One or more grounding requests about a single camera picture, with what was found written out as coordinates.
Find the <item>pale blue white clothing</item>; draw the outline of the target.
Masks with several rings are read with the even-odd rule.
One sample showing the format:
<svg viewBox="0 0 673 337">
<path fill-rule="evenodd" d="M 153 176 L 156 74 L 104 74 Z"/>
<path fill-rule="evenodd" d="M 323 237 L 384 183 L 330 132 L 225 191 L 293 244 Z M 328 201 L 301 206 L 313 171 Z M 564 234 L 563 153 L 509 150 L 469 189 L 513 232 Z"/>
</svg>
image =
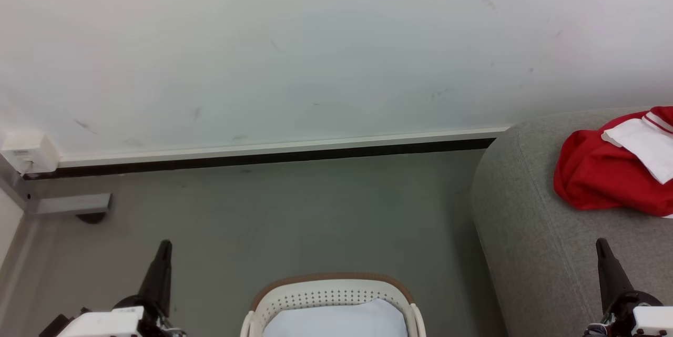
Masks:
<svg viewBox="0 0 673 337">
<path fill-rule="evenodd" d="M 262 337 L 409 337 L 402 312 L 375 299 L 360 305 L 281 311 Z"/>
</svg>

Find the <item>grey metal frame post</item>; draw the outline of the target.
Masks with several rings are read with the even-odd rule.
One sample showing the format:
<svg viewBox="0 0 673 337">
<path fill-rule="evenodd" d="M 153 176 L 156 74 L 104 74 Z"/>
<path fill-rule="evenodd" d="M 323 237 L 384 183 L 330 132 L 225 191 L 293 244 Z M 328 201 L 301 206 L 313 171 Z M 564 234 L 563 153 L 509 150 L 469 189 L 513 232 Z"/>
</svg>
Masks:
<svg viewBox="0 0 673 337">
<path fill-rule="evenodd" d="M 12 169 L 0 169 L 0 189 L 29 217 L 55 217 L 111 211 L 113 194 L 97 193 L 80 196 L 41 198 L 29 183 Z"/>
</svg>

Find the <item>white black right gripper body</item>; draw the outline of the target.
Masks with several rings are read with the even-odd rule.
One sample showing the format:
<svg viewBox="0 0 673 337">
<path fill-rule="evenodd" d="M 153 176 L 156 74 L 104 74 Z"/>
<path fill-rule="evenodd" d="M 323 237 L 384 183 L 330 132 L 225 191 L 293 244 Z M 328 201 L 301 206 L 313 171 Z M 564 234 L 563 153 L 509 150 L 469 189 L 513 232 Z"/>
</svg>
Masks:
<svg viewBox="0 0 673 337">
<path fill-rule="evenodd" d="M 646 292 L 623 292 L 590 323 L 584 337 L 673 337 L 673 306 Z"/>
</svg>

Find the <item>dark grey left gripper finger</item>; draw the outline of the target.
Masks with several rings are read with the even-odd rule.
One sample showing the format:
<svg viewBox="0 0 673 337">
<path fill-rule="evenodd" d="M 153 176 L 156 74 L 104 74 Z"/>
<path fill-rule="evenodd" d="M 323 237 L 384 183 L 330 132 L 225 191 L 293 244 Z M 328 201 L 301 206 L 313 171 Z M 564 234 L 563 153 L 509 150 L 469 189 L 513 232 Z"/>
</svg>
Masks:
<svg viewBox="0 0 673 337">
<path fill-rule="evenodd" d="M 142 280 L 138 298 L 162 317 L 170 316 L 172 243 L 163 240 Z"/>
</svg>

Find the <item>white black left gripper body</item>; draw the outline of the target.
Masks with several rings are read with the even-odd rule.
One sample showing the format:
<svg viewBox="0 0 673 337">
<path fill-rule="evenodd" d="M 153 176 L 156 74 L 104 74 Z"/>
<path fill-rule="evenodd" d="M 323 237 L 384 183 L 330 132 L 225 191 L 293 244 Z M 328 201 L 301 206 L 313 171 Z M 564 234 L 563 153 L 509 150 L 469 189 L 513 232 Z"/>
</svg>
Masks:
<svg viewBox="0 0 673 337">
<path fill-rule="evenodd" d="M 58 337 L 186 337 L 137 295 L 127 297 L 106 312 L 82 308 Z"/>
</svg>

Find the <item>red garment with white trim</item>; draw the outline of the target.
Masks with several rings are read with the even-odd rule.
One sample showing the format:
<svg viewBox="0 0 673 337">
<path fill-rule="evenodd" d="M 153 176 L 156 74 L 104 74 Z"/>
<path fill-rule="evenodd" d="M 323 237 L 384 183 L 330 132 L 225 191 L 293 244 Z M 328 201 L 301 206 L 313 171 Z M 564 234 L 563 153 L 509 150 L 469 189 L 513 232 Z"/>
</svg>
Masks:
<svg viewBox="0 0 673 337">
<path fill-rule="evenodd" d="M 673 219 L 673 106 L 575 131 L 562 145 L 553 186 L 579 210 L 632 208 Z"/>
</svg>

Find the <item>white wall socket box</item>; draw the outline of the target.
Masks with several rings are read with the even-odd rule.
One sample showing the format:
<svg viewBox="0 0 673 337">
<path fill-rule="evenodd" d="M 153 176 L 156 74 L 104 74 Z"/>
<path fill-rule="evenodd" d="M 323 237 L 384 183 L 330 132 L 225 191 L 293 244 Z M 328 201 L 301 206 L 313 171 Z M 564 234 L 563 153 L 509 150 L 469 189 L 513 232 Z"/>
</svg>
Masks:
<svg viewBox="0 0 673 337">
<path fill-rule="evenodd" d="M 60 162 L 60 154 L 52 140 L 35 131 L 7 135 L 0 144 L 0 155 L 21 176 L 54 172 Z"/>
</svg>

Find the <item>white laundry basket brown rim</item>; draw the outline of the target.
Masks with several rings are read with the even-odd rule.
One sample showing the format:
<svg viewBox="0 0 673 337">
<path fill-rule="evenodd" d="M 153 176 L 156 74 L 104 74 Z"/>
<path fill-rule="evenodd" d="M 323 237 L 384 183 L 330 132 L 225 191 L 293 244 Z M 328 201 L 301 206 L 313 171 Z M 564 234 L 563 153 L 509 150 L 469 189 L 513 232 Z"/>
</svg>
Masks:
<svg viewBox="0 0 673 337">
<path fill-rule="evenodd" d="M 262 337 L 281 311 L 361 305 L 375 299 L 401 312 L 405 337 L 427 337 L 422 313 L 407 287 L 389 275 L 365 272 L 297 275 L 268 284 L 255 296 L 239 336 Z"/>
</svg>

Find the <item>grey fabric sofa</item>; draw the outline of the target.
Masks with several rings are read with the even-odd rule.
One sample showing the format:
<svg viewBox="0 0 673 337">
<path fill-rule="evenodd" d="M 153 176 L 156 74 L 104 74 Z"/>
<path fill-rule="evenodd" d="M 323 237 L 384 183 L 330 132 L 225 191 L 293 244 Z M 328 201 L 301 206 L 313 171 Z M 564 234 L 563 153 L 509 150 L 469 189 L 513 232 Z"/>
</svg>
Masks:
<svg viewBox="0 0 673 337">
<path fill-rule="evenodd" d="M 577 210 L 553 188 L 562 144 L 638 112 L 557 114 L 499 135 L 478 164 L 471 207 L 509 337 L 582 337 L 603 316 L 595 243 L 607 239 L 633 287 L 673 305 L 673 220 Z"/>
</svg>

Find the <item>white black baseboard strip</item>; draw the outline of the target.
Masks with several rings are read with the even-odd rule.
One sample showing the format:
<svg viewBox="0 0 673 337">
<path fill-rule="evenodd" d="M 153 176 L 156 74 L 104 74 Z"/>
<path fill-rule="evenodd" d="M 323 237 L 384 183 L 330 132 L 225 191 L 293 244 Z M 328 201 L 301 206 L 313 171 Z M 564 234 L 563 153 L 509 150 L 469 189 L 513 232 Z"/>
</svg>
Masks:
<svg viewBox="0 0 673 337">
<path fill-rule="evenodd" d="M 507 127 L 477 128 L 267 145 L 149 151 L 136 155 L 73 156 L 62 158 L 55 171 L 27 172 L 23 179 L 117 176 L 133 172 L 479 150 L 487 148 L 506 130 Z"/>
</svg>

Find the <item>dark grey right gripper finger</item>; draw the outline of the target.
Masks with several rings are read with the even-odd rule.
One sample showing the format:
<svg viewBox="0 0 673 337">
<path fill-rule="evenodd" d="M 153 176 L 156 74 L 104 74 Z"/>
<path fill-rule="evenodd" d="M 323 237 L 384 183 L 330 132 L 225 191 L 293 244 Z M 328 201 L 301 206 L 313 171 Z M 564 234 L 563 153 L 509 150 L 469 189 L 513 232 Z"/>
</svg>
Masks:
<svg viewBox="0 0 673 337">
<path fill-rule="evenodd" d="M 634 288 L 606 239 L 597 239 L 596 253 L 601 305 L 606 313 L 621 294 Z"/>
</svg>

